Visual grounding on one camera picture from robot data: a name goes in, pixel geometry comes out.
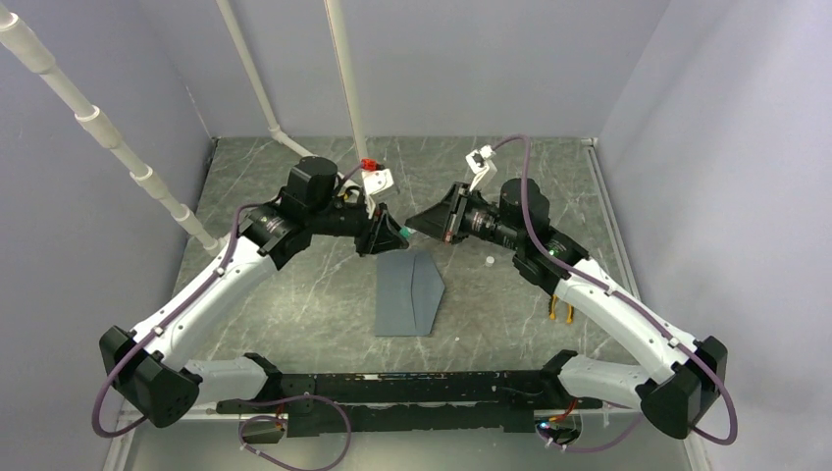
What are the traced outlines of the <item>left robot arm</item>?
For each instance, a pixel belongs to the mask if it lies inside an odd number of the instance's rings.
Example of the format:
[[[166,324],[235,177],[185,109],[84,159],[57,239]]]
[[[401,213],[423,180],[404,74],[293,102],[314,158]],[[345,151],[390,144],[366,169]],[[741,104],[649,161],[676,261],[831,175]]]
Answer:
[[[96,397],[118,392],[148,421],[165,428],[194,405],[247,402],[259,412],[282,398],[281,372],[258,354],[197,361],[194,353],[241,299],[308,248],[314,236],[349,237],[360,256],[404,249],[401,226],[382,199],[395,191],[390,169],[365,159],[350,183],[338,165],[307,156],[289,171],[278,195],[244,204],[227,245],[165,306],[129,330],[110,328],[99,348],[108,376]]]

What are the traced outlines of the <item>grey envelope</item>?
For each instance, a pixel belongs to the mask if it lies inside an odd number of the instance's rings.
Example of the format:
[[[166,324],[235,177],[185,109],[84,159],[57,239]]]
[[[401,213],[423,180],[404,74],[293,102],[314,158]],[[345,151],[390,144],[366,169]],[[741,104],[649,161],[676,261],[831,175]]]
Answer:
[[[445,285],[426,250],[395,250],[377,258],[376,337],[426,337]]]

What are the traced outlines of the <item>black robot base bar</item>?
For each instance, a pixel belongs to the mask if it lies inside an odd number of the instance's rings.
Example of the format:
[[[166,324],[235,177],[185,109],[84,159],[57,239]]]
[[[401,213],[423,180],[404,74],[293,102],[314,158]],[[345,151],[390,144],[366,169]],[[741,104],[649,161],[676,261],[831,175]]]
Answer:
[[[225,399],[223,415],[279,413],[292,438],[341,432],[500,429],[527,433],[550,416],[576,418],[597,399],[569,396],[539,370],[283,373],[258,354],[267,381],[252,399]]]

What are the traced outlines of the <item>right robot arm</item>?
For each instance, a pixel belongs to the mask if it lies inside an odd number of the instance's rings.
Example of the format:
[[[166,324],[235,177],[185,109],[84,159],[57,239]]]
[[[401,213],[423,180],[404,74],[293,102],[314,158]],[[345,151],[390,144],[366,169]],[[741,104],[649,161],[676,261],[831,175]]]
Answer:
[[[674,439],[691,433],[718,445],[737,439],[737,411],[724,385],[726,346],[673,327],[617,284],[587,249],[551,225],[549,201],[534,181],[507,181],[496,203],[467,183],[455,183],[406,225],[446,244],[473,236],[512,250],[524,280],[553,302],[578,309],[635,358],[626,365],[558,352],[541,371],[541,394],[549,405],[598,399],[640,410]]]

